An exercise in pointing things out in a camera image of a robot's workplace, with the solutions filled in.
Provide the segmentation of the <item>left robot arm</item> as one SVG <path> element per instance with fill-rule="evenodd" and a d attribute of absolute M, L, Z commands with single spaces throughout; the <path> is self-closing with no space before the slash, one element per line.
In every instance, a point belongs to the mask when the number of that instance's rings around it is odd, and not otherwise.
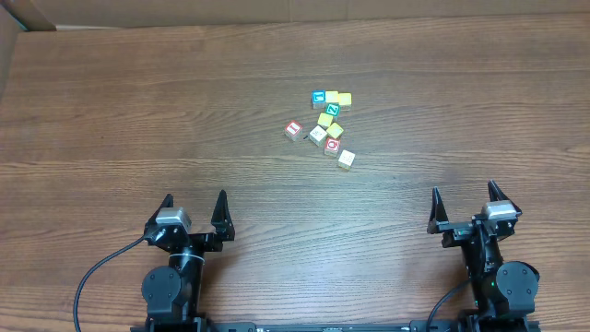
<path fill-rule="evenodd" d="M 198 311 L 205 254 L 220 252 L 235 238 L 227 193 L 220 191 L 211 217 L 212 232 L 191 232 L 192 221 L 166 195 L 144 229 L 144 239 L 168 253 L 168 264 L 150 270 L 142 281 L 147 303 L 146 331 L 206 331 Z"/>

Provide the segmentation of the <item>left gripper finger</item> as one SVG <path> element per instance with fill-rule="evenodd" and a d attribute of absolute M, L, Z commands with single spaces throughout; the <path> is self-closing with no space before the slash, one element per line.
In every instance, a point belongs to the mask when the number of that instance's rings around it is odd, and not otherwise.
<path fill-rule="evenodd" d="M 215 234 L 222 242 L 233 241 L 235 238 L 235 229 L 231 220 L 227 193 L 221 190 L 213 210 L 210 221 L 215 228 Z"/>
<path fill-rule="evenodd" d="M 160 211 L 163 208 L 172 208 L 172 207 L 173 207 L 173 195 L 167 194 L 165 196 L 165 198 L 163 199 L 163 201 L 161 202 L 161 204 L 159 205 L 159 207 L 153 213 L 153 215 L 147 220 L 146 226 L 150 227 L 151 225 L 156 223 L 156 217 L 158 216 L 158 214 L 160 213 Z"/>

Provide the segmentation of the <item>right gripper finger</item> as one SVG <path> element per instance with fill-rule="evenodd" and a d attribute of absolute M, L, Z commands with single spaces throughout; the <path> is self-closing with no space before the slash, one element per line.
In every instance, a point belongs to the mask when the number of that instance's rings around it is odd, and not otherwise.
<path fill-rule="evenodd" d="M 497 185 L 497 183 L 491 179 L 488 181 L 488 190 L 489 190 L 489 196 L 490 196 L 490 201 L 494 202 L 494 201 L 509 201 L 515 212 L 516 212 L 516 216 L 520 217 L 522 215 L 522 209 L 520 209 L 513 201 L 512 199 L 510 199 L 502 190 L 501 188 Z"/>
<path fill-rule="evenodd" d="M 431 213 L 427 232 L 429 234 L 441 233 L 448 229 L 449 219 L 441 198 L 439 189 L 434 186 L 432 189 Z"/>

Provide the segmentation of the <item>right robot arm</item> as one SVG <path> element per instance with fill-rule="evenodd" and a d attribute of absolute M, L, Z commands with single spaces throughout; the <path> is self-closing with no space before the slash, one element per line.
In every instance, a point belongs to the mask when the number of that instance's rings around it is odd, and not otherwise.
<path fill-rule="evenodd" d="M 467 270 L 467 280 L 449 290 L 432 308 L 425 331 L 505 331 L 539 332 L 540 323 L 527 316 L 535 309 L 540 274 L 522 261 L 506 262 L 499 242 L 514 234 L 522 210 L 488 181 L 490 201 L 469 221 L 451 222 L 439 189 L 432 189 L 431 214 L 427 233 L 442 235 L 442 247 L 459 247 Z M 460 290 L 472 289 L 475 308 L 464 310 L 453 322 L 437 321 L 441 306 Z"/>

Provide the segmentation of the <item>white dotted wooden block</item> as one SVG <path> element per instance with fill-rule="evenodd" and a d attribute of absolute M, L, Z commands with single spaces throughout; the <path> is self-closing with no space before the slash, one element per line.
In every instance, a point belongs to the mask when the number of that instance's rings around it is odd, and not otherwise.
<path fill-rule="evenodd" d="M 356 157 L 355 153 L 350 152 L 346 149 L 343 149 L 341 151 L 341 154 L 340 154 L 338 161 L 337 161 L 338 166 L 342 169 L 349 171 L 351 169 L 351 166 L 352 166 L 354 160 L 355 160 L 355 157 Z"/>

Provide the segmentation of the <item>red Q letter block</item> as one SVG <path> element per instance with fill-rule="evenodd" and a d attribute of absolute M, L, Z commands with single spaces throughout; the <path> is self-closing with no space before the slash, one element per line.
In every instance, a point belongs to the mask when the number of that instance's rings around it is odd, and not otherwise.
<path fill-rule="evenodd" d="M 324 144 L 324 154 L 331 157 L 336 157 L 340 150 L 340 143 L 339 139 L 335 139 L 332 137 L 328 137 Z"/>

